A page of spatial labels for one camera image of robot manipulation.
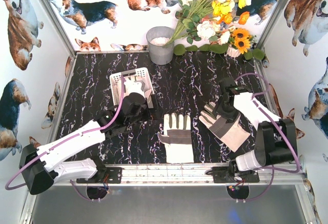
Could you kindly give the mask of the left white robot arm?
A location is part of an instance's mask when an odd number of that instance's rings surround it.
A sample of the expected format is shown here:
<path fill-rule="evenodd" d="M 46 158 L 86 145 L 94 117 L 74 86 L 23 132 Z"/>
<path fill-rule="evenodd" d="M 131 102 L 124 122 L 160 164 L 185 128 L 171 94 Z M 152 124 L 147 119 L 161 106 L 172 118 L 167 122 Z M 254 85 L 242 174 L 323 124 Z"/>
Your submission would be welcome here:
<path fill-rule="evenodd" d="M 127 133 L 128 128 L 137 123 L 156 120 L 161 115 L 162 108 L 155 94 L 133 92 L 73 133 L 43 146 L 27 145 L 23 148 L 19 169 L 29 193 L 40 194 L 66 180 L 102 182 L 109 169 L 99 158 L 68 159 L 88 147 Z"/>

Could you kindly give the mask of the white grey glove back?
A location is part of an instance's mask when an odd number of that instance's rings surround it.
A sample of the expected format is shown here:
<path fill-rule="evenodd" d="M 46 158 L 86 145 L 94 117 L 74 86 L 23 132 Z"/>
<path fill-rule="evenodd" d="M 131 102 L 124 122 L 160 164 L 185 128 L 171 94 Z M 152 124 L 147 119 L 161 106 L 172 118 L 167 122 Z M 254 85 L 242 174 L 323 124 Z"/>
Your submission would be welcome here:
<path fill-rule="evenodd" d="M 237 118 L 231 123 L 221 115 L 214 115 L 214 105 L 214 102 L 206 104 L 200 112 L 199 120 L 231 151 L 236 152 L 250 133 L 239 124 L 240 112 L 237 112 Z"/>

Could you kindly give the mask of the white plastic storage basket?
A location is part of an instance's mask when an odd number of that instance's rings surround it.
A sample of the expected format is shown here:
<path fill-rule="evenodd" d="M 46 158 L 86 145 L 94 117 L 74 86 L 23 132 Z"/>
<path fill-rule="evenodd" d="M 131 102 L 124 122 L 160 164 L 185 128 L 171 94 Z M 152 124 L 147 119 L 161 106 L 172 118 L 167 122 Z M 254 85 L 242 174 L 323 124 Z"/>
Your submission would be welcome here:
<path fill-rule="evenodd" d="M 113 97 L 113 104 L 114 105 L 118 105 L 119 102 L 120 102 L 120 99 L 121 99 L 121 98 L 118 97 L 118 93 L 115 90 L 115 88 L 117 87 L 117 83 L 118 83 L 119 79 L 121 78 L 122 82 L 124 82 L 125 81 L 124 77 L 130 76 L 130 75 L 140 76 L 142 78 L 142 80 L 146 82 L 146 87 L 149 88 L 149 89 L 152 89 L 151 96 L 154 95 L 152 82 L 151 82 L 151 79 L 150 79 L 148 69 L 146 67 L 137 68 L 137 69 L 128 70 L 128 71 L 123 71 L 123 72 L 119 72 L 119 73 L 115 73 L 115 74 L 110 75 L 110 85 L 111 85 L 111 91 L 112 91 L 112 97 Z M 148 99 L 146 99 L 148 105 L 152 105 L 151 96 Z"/>

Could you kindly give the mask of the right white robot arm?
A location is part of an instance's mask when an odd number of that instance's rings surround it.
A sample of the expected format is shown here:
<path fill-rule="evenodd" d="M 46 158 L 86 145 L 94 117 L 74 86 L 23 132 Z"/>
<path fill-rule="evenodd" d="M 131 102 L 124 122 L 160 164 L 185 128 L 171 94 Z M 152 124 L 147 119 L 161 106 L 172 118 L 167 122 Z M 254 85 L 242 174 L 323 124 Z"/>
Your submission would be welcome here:
<path fill-rule="evenodd" d="M 294 161 L 295 172 L 299 172 L 294 122 L 288 118 L 281 119 L 263 107 L 249 88 L 238 86 L 232 77 L 223 78 L 219 85 L 221 97 L 212 111 L 215 119 L 210 131 L 223 139 L 232 133 L 233 125 L 241 114 L 257 130 L 254 149 L 235 158 L 237 169 L 276 170 L 276 164 Z"/>

